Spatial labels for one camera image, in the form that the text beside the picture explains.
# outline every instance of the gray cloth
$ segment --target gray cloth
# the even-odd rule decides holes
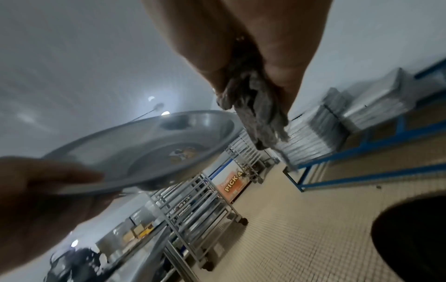
[[[278,138],[286,142],[288,117],[279,106],[277,86],[266,76],[262,57],[249,40],[236,42],[227,76],[229,82],[217,103],[224,110],[234,106],[256,148],[274,148]]]

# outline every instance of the metal bowl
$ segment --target metal bowl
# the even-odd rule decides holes
[[[44,156],[81,163],[105,174],[103,182],[61,187],[58,195],[99,194],[138,186],[158,190],[208,167],[238,136],[242,124],[224,111],[189,111],[116,126]]]

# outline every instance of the person's left hand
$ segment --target person's left hand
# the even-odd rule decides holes
[[[78,164],[0,158],[0,274],[45,253],[78,224],[100,214],[115,197],[47,196],[33,191],[34,186],[102,178],[102,173]]]

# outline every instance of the ceiling light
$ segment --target ceiling light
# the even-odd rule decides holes
[[[79,244],[79,240],[74,240],[73,243],[71,243],[71,247],[74,248]]]

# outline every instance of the metal rack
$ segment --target metal rack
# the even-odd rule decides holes
[[[203,173],[192,179],[151,194],[150,200],[163,214],[174,232],[174,240],[186,247],[188,255],[197,261],[199,267],[212,271],[214,263],[206,257],[219,237],[235,221],[247,225],[243,218],[215,188]],[[226,219],[228,224],[213,238],[210,244],[207,236]]]
[[[445,73],[446,70],[446,59],[415,74],[415,79],[422,79],[427,75],[430,75],[434,72],[442,72]],[[432,104],[439,104],[440,102],[446,101],[446,90],[442,90],[440,92],[433,93],[432,95],[420,100],[417,102],[415,111],[424,108],[426,106]],[[311,161],[302,162],[293,167],[285,167],[283,173],[288,177],[288,179],[299,189],[300,192],[304,192],[306,189],[318,188],[322,186],[330,186],[330,185],[339,185],[339,184],[347,184],[347,183],[356,183],[356,182],[364,182],[364,181],[372,181],[383,178],[392,178],[392,177],[401,177],[407,175],[414,174],[425,174],[425,173],[433,173],[437,171],[446,171],[446,163],[442,164],[434,164],[427,165],[421,167],[415,167],[410,169],[403,169],[398,171],[388,171],[384,173],[370,174],[358,177],[349,177],[349,178],[341,178],[329,181],[321,181],[315,183],[306,182],[307,177],[310,174],[310,171],[313,167],[330,162],[343,160],[351,157],[356,157],[365,153],[373,152],[375,150],[380,150],[383,148],[395,146],[398,144],[402,144],[404,142],[409,142],[412,140],[416,140],[419,138],[424,138],[428,136],[432,136],[438,133],[446,132],[446,119],[441,121],[437,121],[433,124],[426,125],[421,128],[416,129],[407,129],[406,123],[407,118],[406,115],[402,115],[397,117],[395,120],[395,133],[393,136],[388,138],[380,139],[377,141],[373,140],[373,133],[375,128],[369,128],[362,132],[362,141],[359,146],[354,148],[349,148],[340,152],[335,152],[333,154],[328,154],[322,156],[320,158],[316,158]],[[298,181],[295,181],[290,175],[289,172],[297,171],[298,169],[304,169]]]
[[[262,151],[256,149],[246,130],[243,130],[239,137],[229,144],[226,148],[226,152],[243,172],[249,176],[252,182],[258,182],[260,184],[263,183],[263,178],[260,176],[260,172],[271,166],[268,161],[272,159],[276,164],[279,162],[271,157],[262,161]]]

